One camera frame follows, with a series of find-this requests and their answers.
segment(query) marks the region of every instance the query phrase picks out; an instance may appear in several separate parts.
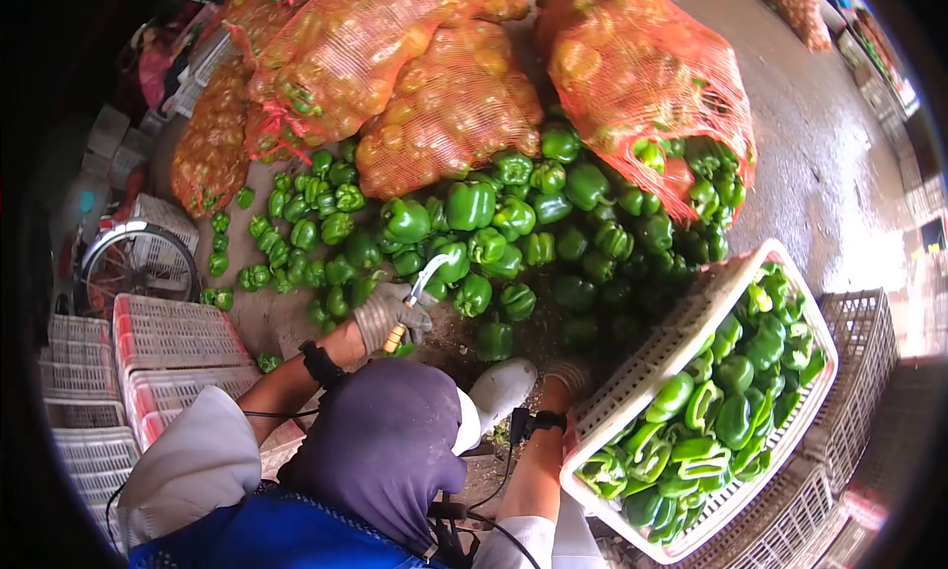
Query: gray glove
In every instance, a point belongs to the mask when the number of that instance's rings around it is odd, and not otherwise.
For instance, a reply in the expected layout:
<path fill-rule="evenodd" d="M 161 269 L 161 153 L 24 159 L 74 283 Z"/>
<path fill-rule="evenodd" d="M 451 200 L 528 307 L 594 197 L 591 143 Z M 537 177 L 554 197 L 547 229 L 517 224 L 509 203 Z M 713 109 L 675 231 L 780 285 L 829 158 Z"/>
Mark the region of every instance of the gray glove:
<path fill-rule="evenodd" d="M 434 305 L 438 301 L 427 291 L 422 291 L 415 307 L 408 307 L 405 299 L 410 292 L 408 284 L 380 283 L 369 294 L 369 299 L 353 311 L 366 353 L 382 349 L 385 339 L 398 323 L 409 327 L 410 342 L 416 344 L 421 343 L 424 333 L 432 330 L 432 317 L 421 306 Z"/>

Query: person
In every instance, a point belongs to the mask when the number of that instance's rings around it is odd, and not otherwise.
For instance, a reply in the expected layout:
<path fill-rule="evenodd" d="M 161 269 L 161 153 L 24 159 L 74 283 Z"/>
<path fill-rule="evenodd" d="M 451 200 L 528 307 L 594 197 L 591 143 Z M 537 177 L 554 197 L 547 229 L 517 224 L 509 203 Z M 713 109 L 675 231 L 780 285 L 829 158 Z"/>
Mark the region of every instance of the person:
<path fill-rule="evenodd" d="M 343 375 L 338 368 L 381 349 L 393 326 L 407 326 L 416 343 L 432 330 L 423 307 L 404 305 L 409 290 L 379 284 L 349 320 L 305 343 L 236 402 L 205 388 L 144 453 L 121 492 L 118 524 L 130 565 L 459 566 L 433 538 L 432 501 L 438 492 L 461 491 L 467 465 L 459 455 L 527 398 L 538 371 L 527 360 L 507 360 L 469 394 L 443 371 L 400 359 Z M 423 293 L 420 304 L 433 303 Z M 540 410 L 566 413 L 588 382 L 574 364 L 551 364 Z M 329 386 L 299 450 L 279 469 L 278 483 L 261 481 L 260 444 L 320 383 Z M 540 567 L 603 567 L 582 508 L 560 490 L 563 441 L 562 426 L 534 431 L 496 522 Z M 497 528 L 473 560 L 474 569 L 532 566 Z"/>

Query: red mesh bag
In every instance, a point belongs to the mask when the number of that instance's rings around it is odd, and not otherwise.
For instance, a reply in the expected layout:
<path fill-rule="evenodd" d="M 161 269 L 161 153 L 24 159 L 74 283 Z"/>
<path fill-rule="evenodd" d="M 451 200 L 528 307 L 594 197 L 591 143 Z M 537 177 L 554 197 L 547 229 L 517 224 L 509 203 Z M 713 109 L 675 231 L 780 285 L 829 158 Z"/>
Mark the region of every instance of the red mesh bag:
<path fill-rule="evenodd" d="M 483 1 L 310 0 L 260 55 L 250 98 L 307 144 L 345 139 L 385 109 L 434 30 Z"/>
<path fill-rule="evenodd" d="M 249 67 L 257 67 L 257 56 L 297 10 L 309 0 L 226 0 L 220 16 L 224 27 Z"/>
<path fill-rule="evenodd" d="M 534 156 L 542 119 L 503 27 L 472 21 L 439 29 L 398 74 L 385 112 L 362 127 L 355 152 L 362 193 L 403 196 L 506 148 Z"/>
<path fill-rule="evenodd" d="M 769 0 L 811 51 L 832 49 L 830 30 L 820 15 L 820 0 Z"/>
<path fill-rule="evenodd" d="M 535 37 L 563 110 L 583 142 L 693 219 L 672 184 L 634 157 L 643 139 L 707 135 L 738 156 L 753 184 L 751 109 L 734 50 L 669 0 L 538 0 Z"/>
<path fill-rule="evenodd" d="M 195 218 L 220 211 L 246 180 L 243 125 L 250 75 L 239 58 L 219 65 L 174 149 L 172 193 Z"/>

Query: blue vest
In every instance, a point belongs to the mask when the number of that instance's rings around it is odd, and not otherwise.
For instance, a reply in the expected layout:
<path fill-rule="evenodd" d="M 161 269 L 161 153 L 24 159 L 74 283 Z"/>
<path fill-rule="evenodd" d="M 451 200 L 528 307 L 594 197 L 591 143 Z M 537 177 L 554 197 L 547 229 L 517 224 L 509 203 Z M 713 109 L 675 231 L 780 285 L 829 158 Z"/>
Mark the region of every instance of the blue vest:
<path fill-rule="evenodd" d="M 231 507 L 145 542 L 130 567 L 425 567 L 385 535 L 328 505 L 269 483 Z"/>

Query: bicycle wheel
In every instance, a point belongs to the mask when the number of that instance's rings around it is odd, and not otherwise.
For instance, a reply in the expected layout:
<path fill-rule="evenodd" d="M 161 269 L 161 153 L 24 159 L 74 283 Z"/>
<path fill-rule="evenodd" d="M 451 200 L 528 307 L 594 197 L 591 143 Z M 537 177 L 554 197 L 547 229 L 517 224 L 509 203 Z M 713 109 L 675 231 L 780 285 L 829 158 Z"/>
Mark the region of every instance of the bicycle wheel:
<path fill-rule="evenodd" d="M 87 316 L 111 319 L 120 293 L 195 302 L 200 291 L 197 266 L 184 243 L 140 220 L 121 223 L 96 240 L 79 270 L 75 293 Z"/>

